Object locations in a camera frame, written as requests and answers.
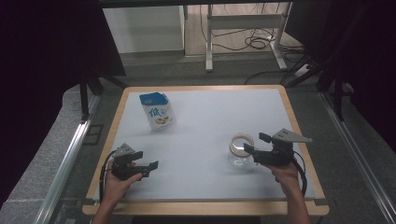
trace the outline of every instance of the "human hand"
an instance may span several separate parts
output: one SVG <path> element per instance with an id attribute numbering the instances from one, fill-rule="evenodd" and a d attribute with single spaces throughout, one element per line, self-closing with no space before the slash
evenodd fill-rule
<path id="1" fill-rule="evenodd" d="M 298 170 L 292 162 L 285 166 L 264 166 L 272 171 L 272 174 L 276 177 L 276 180 L 280 183 L 283 192 L 287 196 L 296 189 L 300 190 Z"/>
<path id="2" fill-rule="evenodd" d="M 107 170 L 112 167 L 113 162 L 113 160 L 108 162 Z M 131 187 L 134 182 L 140 180 L 142 177 L 142 174 L 137 174 L 122 181 L 116 178 L 110 171 L 107 171 L 105 179 L 105 192 L 102 203 L 109 203 L 113 206 L 116 206 L 125 195 L 129 187 Z"/>

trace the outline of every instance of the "floor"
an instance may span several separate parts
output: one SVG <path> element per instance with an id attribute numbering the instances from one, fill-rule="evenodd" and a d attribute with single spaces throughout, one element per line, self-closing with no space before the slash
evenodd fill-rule
<path id="1" fill-rule="evenodd" d="M 224 6 L 219 6 L 217 10 L 221 9 L 231 11 L 228 7 L 224 9 Z M 157 54 L 136 59 L 134 55 L 122 55 L 127 77 L 119 79 L 130 86 L 243 85 L 247 81 L 247 84 L 254 85 L 278 84 L 286 75 L 277 72 L 265 73 L 278 69 L 274 56 L 269 51 L 259 54 L 215 55 L 215 69 L 212 73 L 207 73 L 205 58 L 199 50 L 197 48 L 191 54 L 196 55 L 195 57 Z M 292 67 L 295 60 L 298 57 L 287 62 L 288 66 Z M 368 187 L 369 183 L 363 178 L 352 153 L 332 122 L 327 107 L 316 91 L 317 80 L 318 77 L 312 77 L 295 88 L 287 89 L 302 133 L 315 139 L 308 150 L 331 208 L 330 213 L 323 219 L 312 217 L 313 222 L 391 223 L 384 217 L 373 191 Z M 95 160 L 100 155 L 111 118 L 122 94 L 120 87 L 104 79 L 101 82 L 105 92 L 100 96 L 92 126 L 102 127 L 102 137 L 99 141 L 95 141 L 94 136 L 84 139 L 49 223 L 90 223 L 91 217 L 81 213 L 81 206 L 85 203 L 86 189 L 96 166 Z M 78 86 L 64 94 L 63 103 L 64 106 L 35 159 L 2 207 L 0 223 L 32 223 L 35 220 L 80 124 Z M 396 155 L 360 116 L 347 97 L 344 98 L 343 113 L 344 124 L 360 147 L 361 154 L 390 200 L 396 203 L 396 176 L 393 172 L 396 169 Z M 285 217 L 261 217 L 260 220 L 261 223 L 286 222 Z M 114 216 L 112 221 L 131 223 L 133 218 Z"/>

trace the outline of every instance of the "metal frame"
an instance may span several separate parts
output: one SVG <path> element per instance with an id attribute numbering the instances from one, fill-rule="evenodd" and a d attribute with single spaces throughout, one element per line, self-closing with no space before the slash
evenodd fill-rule
<path id="1" fill-rule="evenodd" d="M 94 95 L 92 97 L 90 102 L 90 115 L 85 122 L 81 122 L 78 125 L 72 142 L 70 143 L 70 146 L 67 149 L 66 154 L 64 155 L 61 166 L 59 167 L 58 172 L 56 173 L 52 184 L 49 187 L 46 198 L 44 199 L 44 202 L 41 204 L 41 207 L 38 210 L 37 216 L 34 221 L 35 224 L 49 223 L 55 206 L 59 200 L 59 197 L 64 190 L 64 184 L 66 183 L 66 180 L 69 177 L 69 174 L 73 168 L 79 149 L 84 140 L 84 136 L 87 133 L 88 128 L 90 127 L 92 114 L 95 111 L 99 100 L 99 96 Z"/>
<path id="2" fill-rule="evenodd" d="M 285 29 L 286 20 L 289 16 L 291 2 L 287 3 L 282 14 L 267 15 L 231 15 L 214 16 L 212 15 L 212 5 L 207 5 L 207 42 L 206 42 L 206 71 L 213 71 L 213 49 L 212 49 L 212 30 L 231 30 L 231 29 L 259 29 L 277 28 L 277 35 L 274 42 L 270 43 L 271 49 L 276 57 L 280 70 L 287 70 L 288 67 L 279 51 L 280 38 Z"/>

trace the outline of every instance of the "blue and white carton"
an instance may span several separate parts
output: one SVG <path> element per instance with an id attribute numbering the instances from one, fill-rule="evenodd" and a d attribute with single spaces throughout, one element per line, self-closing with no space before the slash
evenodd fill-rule
<path id="1" fill-rule="evenodd" d="M 152 130 L 161 130 L 176 121 L 172 106 L 164 93 L 141 94 L 139 98 Z"/>

